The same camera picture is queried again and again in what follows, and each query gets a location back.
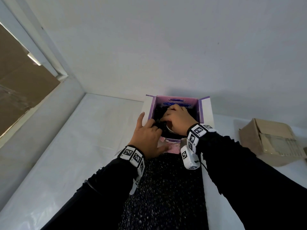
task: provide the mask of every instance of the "person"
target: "person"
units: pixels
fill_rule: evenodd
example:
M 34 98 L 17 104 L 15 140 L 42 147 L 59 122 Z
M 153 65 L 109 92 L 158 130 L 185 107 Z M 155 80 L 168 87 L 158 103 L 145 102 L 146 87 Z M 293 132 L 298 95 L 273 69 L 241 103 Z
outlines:
M 142 126 L 143 117 L 140 114 L 127 146 L 138 150 L 142 158 L 154 158 L 168 147 L 157 147 L 162 130 L 153 126 L 153 119 Z M 161 121 L 171 121 L 172 130 L 180 135 L 188 135 L 198 124 L 177 104 L 168 108 Z M 207 132 L 199 138 L 196 151 L 203 153 L 210 178 L 245 229 L 306 227 L 307 189 L 248 148 L 229 136 Z M 42 229 L 116 229 L 123 204 L 140 177 L 138 169 L 131 161 L 116 157 L 84 182 Z

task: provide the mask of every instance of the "pink box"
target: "pink box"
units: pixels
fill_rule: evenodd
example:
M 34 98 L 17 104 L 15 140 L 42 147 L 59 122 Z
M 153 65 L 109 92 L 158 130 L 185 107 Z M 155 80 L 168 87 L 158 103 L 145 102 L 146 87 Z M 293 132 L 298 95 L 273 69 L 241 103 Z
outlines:
M 196 106 L 197 121 L 200 123 L 206 123 L 214 128 L 213 113 L 209 96 L 197 99 L 191 97 L 146 95 L 141 111 L 145 112 L 145 116 L 143 118 L 143 123 L 142 123 L 143 126 L 146 124 L 146 122 L 149 119 L 153 117 L 154 110 L 157 105 L 171 106 L 174 104 L 179 104 L 180 106 L 185 106 L 187 108 L 194 108 Z M 172 148 L 167 152 L 179 154 L 180 142 L 181 142 L 180 139 L 170 139 L 170 138 L 160 137 L 158 147 L 163 144 L 169 144 Z

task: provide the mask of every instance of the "box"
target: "box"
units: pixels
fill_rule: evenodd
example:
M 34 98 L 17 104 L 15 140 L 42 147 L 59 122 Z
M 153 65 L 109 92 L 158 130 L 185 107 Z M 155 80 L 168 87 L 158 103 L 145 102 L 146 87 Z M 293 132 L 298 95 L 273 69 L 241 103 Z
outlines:
M 271 166 L 283 166 L 307 156 L 285 123 L 252 119 L 239 131 L 241 145 Z
M 197 121 L 200 123 L 206 123 L 214 128 L 213 113 L 211 108 L 210 97 L 204 97 L 201 99 L 190 98 L 190 97 L 175 97 L 175 96 L 152 96 L 146 95 L 145 101 L 142 107 L 142 112 L 145 112 L 143 118 L 143 126 L 146 122 L 153 118 L 154 110 L 157 105 L 160 106 L 171 106 L 178 104 L 187 108 L 196 108 L 197 111 Z M 168 144 L 172 148 L 167 151 L 169 153 L 180 153 L 180 139 L 171 139 L 160 137 L 158 147 L 163 144 Z

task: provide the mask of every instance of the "brown cardboard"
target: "brown cardboard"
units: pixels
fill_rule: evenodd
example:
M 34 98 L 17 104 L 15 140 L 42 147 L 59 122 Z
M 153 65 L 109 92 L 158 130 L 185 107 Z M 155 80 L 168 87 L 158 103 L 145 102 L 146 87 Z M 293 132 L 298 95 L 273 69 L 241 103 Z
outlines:
M 252 119 L 239 131 L 241 145 L 271 166 L 283 166 L 307 158 L 290 126 Z
M 59 81 L 36 65 L 27 50 L 0 25 L 0 136 L 30 108 L 40 103 Z

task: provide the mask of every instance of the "black long-sleeve shirt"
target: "black long-sleeve shirt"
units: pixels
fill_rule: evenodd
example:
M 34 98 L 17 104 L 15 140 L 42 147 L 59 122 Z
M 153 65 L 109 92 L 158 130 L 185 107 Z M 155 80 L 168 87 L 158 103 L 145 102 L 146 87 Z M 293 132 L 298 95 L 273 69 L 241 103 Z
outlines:
M 197 144 L 197 154 L 201 152 L 210 178 L 245 229 L 306 228 L 307 189 L 229 136 L 207 132 Z M 137 175 L 129 161 L 112 160 L 83 183 L 42 229 L 116 229 Z

